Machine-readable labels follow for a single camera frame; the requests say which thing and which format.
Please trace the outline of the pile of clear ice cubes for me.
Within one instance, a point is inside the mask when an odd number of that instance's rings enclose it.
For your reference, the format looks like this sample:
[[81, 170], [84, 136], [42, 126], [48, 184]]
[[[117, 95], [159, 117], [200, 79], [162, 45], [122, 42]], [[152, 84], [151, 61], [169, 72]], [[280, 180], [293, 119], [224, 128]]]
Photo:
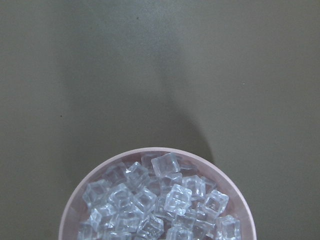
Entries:
[[239, 240], [229, 196], [172, 152], [112, 164], [83, 195], [79, 240]]

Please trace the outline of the pink bowl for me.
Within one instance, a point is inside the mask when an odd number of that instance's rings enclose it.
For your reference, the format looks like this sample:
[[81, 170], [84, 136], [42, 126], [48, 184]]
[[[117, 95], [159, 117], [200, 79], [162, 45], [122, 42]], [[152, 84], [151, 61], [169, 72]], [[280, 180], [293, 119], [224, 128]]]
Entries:
[[139, 160], [145, 153], [153, 152], [159, 155], [175, 153], [181, 157], [182, 161], [197, 166], [201, 175], [215, 181], [218, 190], [229, 196], [229, 202], [225, 213], [239, 219], [242, 239], [257, 239], [256, 226], [251, 210], [235, 183], [223, 171], [208, 160], [184, 150], [168, 147], [144, 147], [129, 150], [107, 159], [89, 172], [75, 188], [64, 208], [59, 225], [58, 239], [77, 239], [79, 222], [88, 216], [87, 205], [82, 199], [82, 194], [89, 182], [98, 180], [100, 175], [102, 175], [112, 164], [120, 161], [133, 163]]

